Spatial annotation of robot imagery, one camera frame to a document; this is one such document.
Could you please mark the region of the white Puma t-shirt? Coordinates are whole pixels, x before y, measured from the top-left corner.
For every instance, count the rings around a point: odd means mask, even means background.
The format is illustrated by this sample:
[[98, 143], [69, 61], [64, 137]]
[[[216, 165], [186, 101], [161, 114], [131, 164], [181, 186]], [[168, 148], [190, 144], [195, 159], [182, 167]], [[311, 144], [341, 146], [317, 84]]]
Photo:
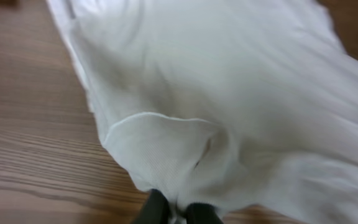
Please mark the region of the white Puma t-shirt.
[[49, 1], [102, 146], [172, 223], [358, 223], [358, 60], [316, 1]]

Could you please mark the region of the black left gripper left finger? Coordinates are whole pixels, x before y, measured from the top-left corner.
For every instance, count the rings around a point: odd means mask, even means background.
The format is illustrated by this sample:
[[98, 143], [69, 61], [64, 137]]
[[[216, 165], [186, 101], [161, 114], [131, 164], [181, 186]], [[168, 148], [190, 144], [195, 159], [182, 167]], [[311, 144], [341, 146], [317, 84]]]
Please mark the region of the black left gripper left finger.
[[169, 218], [170, 207], [167, 199], [159, 190], [152, 189], [131, 224], [168, 224]]

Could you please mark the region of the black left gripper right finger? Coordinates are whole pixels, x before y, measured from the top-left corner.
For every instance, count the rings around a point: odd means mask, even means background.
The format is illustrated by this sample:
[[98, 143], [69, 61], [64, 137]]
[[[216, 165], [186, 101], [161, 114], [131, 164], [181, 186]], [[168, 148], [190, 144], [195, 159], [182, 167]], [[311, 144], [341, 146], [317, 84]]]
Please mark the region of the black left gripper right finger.
[[187, 224], [223, 224], [215, 208], [206, 203], [192, 203], [185, 210]]

